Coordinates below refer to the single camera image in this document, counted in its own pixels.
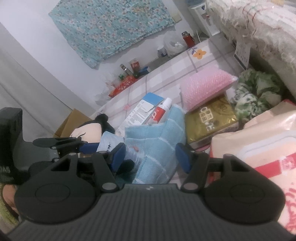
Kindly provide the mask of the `blue white toothpaste box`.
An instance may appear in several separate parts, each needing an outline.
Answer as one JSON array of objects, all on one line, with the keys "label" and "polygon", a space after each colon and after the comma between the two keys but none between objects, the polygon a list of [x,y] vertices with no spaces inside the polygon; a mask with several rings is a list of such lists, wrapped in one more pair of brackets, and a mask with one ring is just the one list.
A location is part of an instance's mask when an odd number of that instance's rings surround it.
[{"label": "blue white toothpaste box", "polygon": [[147,93],[140,102],[132,109],[123,123],[115,131],[115,134],[124,137],[125,129],[129,126],[144,125],[151,117],[155,108],[164,101],[163,97],[160,97],[154,93]]}]

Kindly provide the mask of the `white plastic bag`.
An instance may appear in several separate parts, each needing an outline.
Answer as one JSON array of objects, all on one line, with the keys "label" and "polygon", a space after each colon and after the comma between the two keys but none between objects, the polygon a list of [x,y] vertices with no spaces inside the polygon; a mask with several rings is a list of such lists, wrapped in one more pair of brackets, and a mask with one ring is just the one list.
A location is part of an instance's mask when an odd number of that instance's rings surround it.
[{"label": "white plastic bag", "polygon": [[169,57],[173,57],[184,52],[187,49],[187,44],[181,35],[176,32],[169,31],[164,35],[164,48]]}]

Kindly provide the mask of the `red white toothpaste tube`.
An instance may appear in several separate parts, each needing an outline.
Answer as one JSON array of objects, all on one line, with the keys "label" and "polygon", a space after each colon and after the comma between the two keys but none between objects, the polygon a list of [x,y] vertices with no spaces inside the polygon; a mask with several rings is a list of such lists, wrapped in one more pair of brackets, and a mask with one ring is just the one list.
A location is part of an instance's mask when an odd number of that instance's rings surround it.
[{"label": "red white toothpaste tube", "polygon": [[147,121],[148,125],[163,123],[166,119],[172,104],[171,98],[166,98],[161,104],[159,104],[154,112],[151,114],[151,117]]}]

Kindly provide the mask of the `green white cloth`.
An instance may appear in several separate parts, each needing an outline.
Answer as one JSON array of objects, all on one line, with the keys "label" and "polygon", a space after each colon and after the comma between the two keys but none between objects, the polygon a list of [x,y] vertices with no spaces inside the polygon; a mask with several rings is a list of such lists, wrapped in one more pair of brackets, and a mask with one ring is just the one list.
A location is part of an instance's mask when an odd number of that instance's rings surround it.
[{"label": "green white cloth", "polygon": [[274,74],[254,69],[241,73],[232,99],[238,120],[245,124],[282,101],[285,85]]}]

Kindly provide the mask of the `green can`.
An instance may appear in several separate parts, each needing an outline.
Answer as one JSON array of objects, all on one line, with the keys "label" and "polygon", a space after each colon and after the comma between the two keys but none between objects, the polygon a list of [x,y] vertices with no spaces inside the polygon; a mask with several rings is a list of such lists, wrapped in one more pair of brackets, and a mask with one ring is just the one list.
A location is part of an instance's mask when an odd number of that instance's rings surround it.
[{"label": "green can", "polygon": [[123,74],[120,74],[118,77],[120,80],[124,80],[124,78],[125,78],[125,76]]}]

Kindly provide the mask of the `light blue towel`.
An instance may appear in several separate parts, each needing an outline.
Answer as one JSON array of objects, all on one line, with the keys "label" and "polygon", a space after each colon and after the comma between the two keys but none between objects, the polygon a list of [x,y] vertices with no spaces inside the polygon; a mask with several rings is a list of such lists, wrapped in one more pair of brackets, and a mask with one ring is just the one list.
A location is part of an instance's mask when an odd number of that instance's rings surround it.
[{"label": "light blue towel", "polygon": [[172,105],[163,123],[126,128],[125,143],[136,147],[140,154],[133,184],[168,183],[178,165],[176,144],[185,142],[185,113],[176,104]]}]

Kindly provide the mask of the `plush doll with red dress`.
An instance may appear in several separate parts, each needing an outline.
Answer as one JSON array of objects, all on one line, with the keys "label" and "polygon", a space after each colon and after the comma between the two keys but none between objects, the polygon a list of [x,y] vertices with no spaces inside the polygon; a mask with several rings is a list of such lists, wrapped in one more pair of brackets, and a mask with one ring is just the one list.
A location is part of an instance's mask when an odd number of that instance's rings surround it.
[{"label": "plush doll with red dress", "polygon": [[115,129],[108,123],[108,116],[99,114],[94,120],[90,120],[76,128],[70,137],[81,138],[88,143],[100,143],[105,132],[115,134]]}]

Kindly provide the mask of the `pink wet wipes pack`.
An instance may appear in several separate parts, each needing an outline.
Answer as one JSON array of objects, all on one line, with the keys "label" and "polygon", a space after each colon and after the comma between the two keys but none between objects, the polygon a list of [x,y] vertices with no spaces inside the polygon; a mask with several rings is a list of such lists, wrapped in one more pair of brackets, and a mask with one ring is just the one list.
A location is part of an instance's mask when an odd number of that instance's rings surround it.
[{"label": "pink wet wipes pack", "polygon": [[210,156],[224,154],[233,154],[283,190],[286,201],[278,222],[295,234],[295,104],[284,100],[243,130],[215,135]]}]

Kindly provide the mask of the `white water dispenser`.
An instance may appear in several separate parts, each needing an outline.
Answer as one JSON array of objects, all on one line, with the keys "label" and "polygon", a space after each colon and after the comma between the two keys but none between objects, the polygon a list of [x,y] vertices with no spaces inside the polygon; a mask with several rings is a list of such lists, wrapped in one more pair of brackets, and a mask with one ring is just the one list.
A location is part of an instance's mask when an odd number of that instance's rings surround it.
[{"label": "white water dispenser", "polygon": [[188,9],[202,33],[208,37],[220,33],[220,30],[214,24],[213,19],[206,11],[205,1],[194,6],[189,6]]}]

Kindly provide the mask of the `pink bubble mailer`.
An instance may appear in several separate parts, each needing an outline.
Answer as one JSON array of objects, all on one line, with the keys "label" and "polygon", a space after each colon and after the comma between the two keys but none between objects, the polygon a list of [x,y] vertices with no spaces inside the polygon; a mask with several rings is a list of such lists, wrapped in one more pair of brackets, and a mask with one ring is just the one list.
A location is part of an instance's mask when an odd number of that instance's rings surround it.
[{"label": "pink bubble mailer", "polygon": [[180,94],[185,112],[191,112],[229,89],[238,77],[215,66],[184,79]]}]

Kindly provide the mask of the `red snack bag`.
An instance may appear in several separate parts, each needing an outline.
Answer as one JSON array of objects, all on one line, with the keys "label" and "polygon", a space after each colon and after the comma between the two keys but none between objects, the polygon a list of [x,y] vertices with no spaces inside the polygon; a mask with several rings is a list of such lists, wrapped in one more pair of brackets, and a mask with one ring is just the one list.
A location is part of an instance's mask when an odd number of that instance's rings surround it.
[{"label": "red snack bag", "polygon": [[134,76],[127,76],[124,78],[124,80],[116,87],[114,90],[111,91],[111,93],[108,95],[109,97],[113,98],[129,88],[131,85],[136,83],[138,81],[138,78],[135,78]]}]

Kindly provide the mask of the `white crochet blanket roll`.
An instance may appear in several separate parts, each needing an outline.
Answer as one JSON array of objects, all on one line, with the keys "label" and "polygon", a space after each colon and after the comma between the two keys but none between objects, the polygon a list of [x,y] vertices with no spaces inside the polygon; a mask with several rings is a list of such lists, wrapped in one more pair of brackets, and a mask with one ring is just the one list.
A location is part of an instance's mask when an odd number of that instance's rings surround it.
[{"label": "white crochet blanket roll", "polygon": [[295,68],[295,1],[206,1],[206,7],[230,40]]}]

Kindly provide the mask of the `red white carton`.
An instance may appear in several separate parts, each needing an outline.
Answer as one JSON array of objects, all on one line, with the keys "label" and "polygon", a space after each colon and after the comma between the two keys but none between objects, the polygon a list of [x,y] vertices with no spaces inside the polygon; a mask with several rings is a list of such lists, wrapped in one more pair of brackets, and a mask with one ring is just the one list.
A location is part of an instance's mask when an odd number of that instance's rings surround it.
[{"label": "red white carton", "polygon": [[129,63],[130,63],[130,66],[131,66],[133,72],[140,71],[140,64],[137,59],[132,59]]}]

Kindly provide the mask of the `teal floral wall cloth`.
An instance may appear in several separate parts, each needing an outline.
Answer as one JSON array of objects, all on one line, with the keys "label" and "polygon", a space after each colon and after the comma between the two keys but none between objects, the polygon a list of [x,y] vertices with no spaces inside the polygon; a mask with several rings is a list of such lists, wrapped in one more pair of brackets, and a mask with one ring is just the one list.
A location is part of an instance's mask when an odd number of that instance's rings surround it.
[{"label": "teal floral wall cloth", "polygon": [[49,16],[70,47],[92,69],[175,25],[163,1],[59,1]]}]

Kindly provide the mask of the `brown cardboard box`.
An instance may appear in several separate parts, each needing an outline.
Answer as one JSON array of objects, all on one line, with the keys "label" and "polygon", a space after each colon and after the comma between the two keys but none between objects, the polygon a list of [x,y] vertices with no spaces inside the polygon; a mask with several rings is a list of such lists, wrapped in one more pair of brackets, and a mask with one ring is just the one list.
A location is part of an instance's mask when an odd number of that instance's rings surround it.
[{"label": "brown cardboard box", "polygon": [[59,126],[59,128],[54,133],[53,137],[55,138],[65,138],[69,137],[71,133],[84,124],[87,121],[90,121],[91,118],[83,114],[77,109],[71,111],[69,116],[63,121],[63,123]]}]

